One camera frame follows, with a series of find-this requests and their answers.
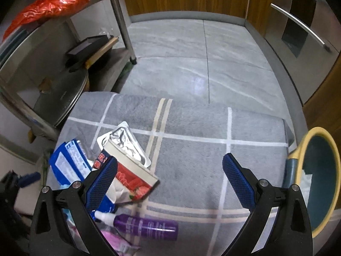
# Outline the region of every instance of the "red plastic bag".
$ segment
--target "red plastic bag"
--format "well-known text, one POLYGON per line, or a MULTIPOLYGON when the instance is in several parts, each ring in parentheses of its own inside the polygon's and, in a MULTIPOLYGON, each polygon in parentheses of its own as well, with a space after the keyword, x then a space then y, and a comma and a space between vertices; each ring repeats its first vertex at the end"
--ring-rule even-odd
POLYGON ((22 24, 31 23, 41 18, 72 15, 85 7, 90 0, 37 0, 33 4, 25 7, 3 35, 5 40, 11 32, 22 24))

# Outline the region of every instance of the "gray tile floor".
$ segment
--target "gray tile floor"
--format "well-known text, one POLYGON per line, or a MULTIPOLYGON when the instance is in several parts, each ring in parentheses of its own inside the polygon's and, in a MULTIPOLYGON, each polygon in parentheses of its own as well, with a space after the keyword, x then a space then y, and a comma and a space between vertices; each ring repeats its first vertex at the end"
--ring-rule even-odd
POLYGON ((133 23, 128 31, 138 64, 122 94, 223 103, 279 116, 293 128, 277 79, 245 27, 178 19, 133 23))

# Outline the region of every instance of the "aluminum foil lid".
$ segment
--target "aluminum foil lid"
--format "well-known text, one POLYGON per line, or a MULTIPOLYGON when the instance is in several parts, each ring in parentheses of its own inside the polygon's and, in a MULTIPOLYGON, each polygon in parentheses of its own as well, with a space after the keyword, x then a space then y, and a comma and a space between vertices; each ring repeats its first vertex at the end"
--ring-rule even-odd
POLYGON ((109 139, 112 140, 124 154, 134 158, 144 167, 149 167, 151 165, 150 159, 131 132, 127 122, 123 121, 118 125, 116 130, 110 131, 97 138, 97 143, 101 150, 109 139))

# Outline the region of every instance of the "red packaging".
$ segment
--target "red packaging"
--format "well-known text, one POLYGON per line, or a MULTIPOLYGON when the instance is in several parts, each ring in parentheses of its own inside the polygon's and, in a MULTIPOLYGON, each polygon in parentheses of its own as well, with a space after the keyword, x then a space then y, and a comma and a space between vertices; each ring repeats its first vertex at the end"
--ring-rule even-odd
POLYGON ((37 21, 41 18, 51 18, 75 14, 85 7, 90 0, 37 0, 25 7, 14 18, 3 35, 5 40, 20 25, 37 21))
POLYGON ((99 169, 110 155, 114 156, 118 163, 117 174, 106 194, 110 201, 119 204, 144 198, 158 178, 142 164, 122 153, 111 140, 104 146, 93 168, 99 169))

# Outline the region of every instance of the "white bottle cap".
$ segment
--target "white bottle cap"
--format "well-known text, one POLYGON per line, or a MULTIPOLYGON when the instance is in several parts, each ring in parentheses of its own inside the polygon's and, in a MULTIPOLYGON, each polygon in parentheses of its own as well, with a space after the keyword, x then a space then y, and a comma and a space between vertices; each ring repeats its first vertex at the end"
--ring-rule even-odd
POLYGON ((102 213, 100 211, 95 211, 95 218, 98 218, 109 226, 114 226, 115 217, 116 215, 112 213, 102 213))

